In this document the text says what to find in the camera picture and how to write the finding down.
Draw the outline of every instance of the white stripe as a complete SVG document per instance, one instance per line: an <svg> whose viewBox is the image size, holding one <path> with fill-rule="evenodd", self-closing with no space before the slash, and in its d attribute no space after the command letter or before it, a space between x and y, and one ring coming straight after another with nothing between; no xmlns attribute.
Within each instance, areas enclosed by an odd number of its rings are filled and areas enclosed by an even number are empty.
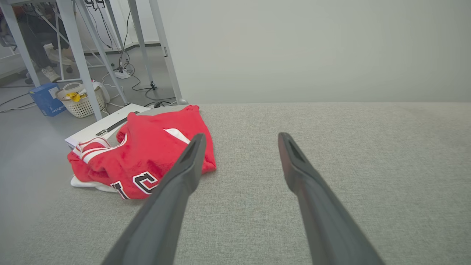
<svg viewBox="0 0 471 265"><path fill-rule="evenodd" d="M74 148L74 149L72 150L72 152L73 152L74 154L76 154L78 157L80 157L81 152L78 151L77 148Z"/></svg>
<svg viewBox="0 0 471 265"><path fill-rule="evenodd" d="M103 150L103 149L108 149L108 148L113 148L113 147L110 147L109 144L108 144L108 147L98 147L98 148L88 149L87 151L83 152L80 155L80 159L83 159L86 155L88 155L89 153L91 153L93 151Z"/></svg>
<svg viewBox="0 0 471 265"><path fill-rule="evenodd" d="M103 138L103 137L95 137L93 138L91 141L89 142L86 142L86 143L79 143L79 147L81 147L81 149L83 150L87 145L91 144L91 143L94 143L94 142L97 142L97 143L100 143L101 145L103 145L104 147L111 147L110 144L108 143L108 141Z"/></svg>
<svg viewBox="0 0 471 265"><path fill-rule="evenodd" d="M108 151L111 151L111 150L114 150L120 146L123 146L126 141L128 140L128 135L124 135L124 140L122 141L122 143L120 143L119 145L115 146L115 147L111 147L111 148L95 148L95 149L90 149L90 150L87 150L90 151L88 152L87 154L83 154L81 159L86 163L88 164L90 159L94 158L95 156L99 155L99 154L103 154L105 152L108 152Z"/></svg>
<svg viewBox="0 0 471 265"><path fill-rule="evenodd" d="M172 136L176 137L178 140L186 144L190 143L190 140L184 134L182 134L179 129L170 128L170 129L164 129L164 131L170 133Z"/></svg>

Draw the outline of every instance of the power strip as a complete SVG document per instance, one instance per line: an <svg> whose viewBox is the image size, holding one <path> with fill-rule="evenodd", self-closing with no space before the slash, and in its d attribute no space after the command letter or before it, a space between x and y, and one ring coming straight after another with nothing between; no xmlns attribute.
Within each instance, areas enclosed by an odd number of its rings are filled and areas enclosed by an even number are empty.
<svg viewBox="0 0 471 265"><path fill-rule="evenodd" d="M126 78L130 78L130 77L131 77L131 75L128 74L128 71L126 71L126 69L123 69L122 72L120 72L120 71L115 71L115 72L114 72L114 75L115 75L116 77L118 77L119 79L126 79Z"/></svg>

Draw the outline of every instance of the white sneaker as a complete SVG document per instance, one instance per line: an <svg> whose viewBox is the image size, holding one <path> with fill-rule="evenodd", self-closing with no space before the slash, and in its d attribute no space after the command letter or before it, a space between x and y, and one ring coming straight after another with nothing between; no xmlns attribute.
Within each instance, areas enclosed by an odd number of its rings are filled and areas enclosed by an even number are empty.
<svg viewBox="0 0 471 265"><path fill-rule="evenodd" d="M49 78L49 80L54 83L60 79L60 76L52 69L52 67L48 66L46 68L41 69L42 73Z"/></svg>
<svg viewBox="0 0 471 265"><path fill-rule="evenodd" d="M48 57L49 57L49 59L51 59L53 61L59 62L59 50L49 49ZM62 53L62 64L66 65L66 66L71 66L71 65L73 65L73 63L74 63L74 61L70 60L69 58L64 56L64 54Z"/></svg>

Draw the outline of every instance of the black pants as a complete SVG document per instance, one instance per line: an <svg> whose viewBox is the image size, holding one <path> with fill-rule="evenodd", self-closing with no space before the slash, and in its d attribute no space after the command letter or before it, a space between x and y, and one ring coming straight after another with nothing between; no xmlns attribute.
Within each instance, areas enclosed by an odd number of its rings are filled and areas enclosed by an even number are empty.
<svg viewBox="0 0 471 265"><path fill-rule="evenodd" d="M46 21L42 20L40 17L25 14L21 15L17 19L31 60L33 60L41 69L51 66L52 63L49 60L42 43L47 41L48 43L52 43L54 49L58 49L56 31L54 31L54 29L52 29ZM55 18L52 18L50 22L54 27L56 27ZM59 32L67 38L67 33L65 33L64 25L61 20L59 20ZM69 48L69 44L67 44L62 38L61 48Z"/></svg>

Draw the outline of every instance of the person's leg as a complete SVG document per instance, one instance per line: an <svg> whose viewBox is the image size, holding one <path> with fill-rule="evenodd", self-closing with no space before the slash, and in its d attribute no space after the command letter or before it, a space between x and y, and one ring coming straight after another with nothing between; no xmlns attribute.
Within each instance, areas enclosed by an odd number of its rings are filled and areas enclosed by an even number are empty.
<svg viewBox="0 0 471 265"><path fill-rule="evenodd" d="M36 17L36 16L28 16L28 17L29 17L30 23L34 24L34 26L32 26L32 30L34 32L37 32L37 33L51 33L50 41L51 41L52 46L54 47L54 49L57 50L59 48L59 46L57 44L57 33L56 33L56 31L46 21L44 21L41 17ZM55 17L52 17L49 20L49 22L54 27L57 28L56 18ZM67 33L65 32L64 24L62 23L62 20L60 20L60 19L59 19L59 32L68 40ZM69 48L69 44L67 44L67 42L64 41L62 38L61 38L60 45L61 45L62 49L68 49Z"/></svg>
<svg viewBox="0 0 471 265"><path fill-rule="evenodd" d="M35 17L35 16L28 16L28 19L30 21L30 25L34 24L34 26L31 26L32 31L35 33L40 33L41 36L46 38L46 40L49 43L52 43L53 49L50 49L47 51L47 54L49 56L49 59L58 62L60 60L59 56L59 51L57 50L59 48L59 45L57 44L57 33L56 31L46 22L44 21L41 17ZM56 25L56 19L55 17L49 20L53 26ZM62 24L62 21L59 20L59 32L67 38L67 33L65 32L64 25ZM69 44L64 39L61 40L61 49L67 50L69 48ZM68 54L64 54L62 52L62 63L64 65L73 65L73 60L69 59L67 56L70 56L73 58L72 53L68 52Z"/></svg>
<svg viewBox="0 0 471 265"><path fill-rule="evenodd" d="M51 67L52 63L48 58L48 55L41 44L41 41L36 37L36 34L30 28L30 21L27 16L20 16L18 18L18 25L20 27L21 34L23 35L26 48L36 65L41 68L43 74L49 78L51 82L60 79L60 76Z"/></svg>

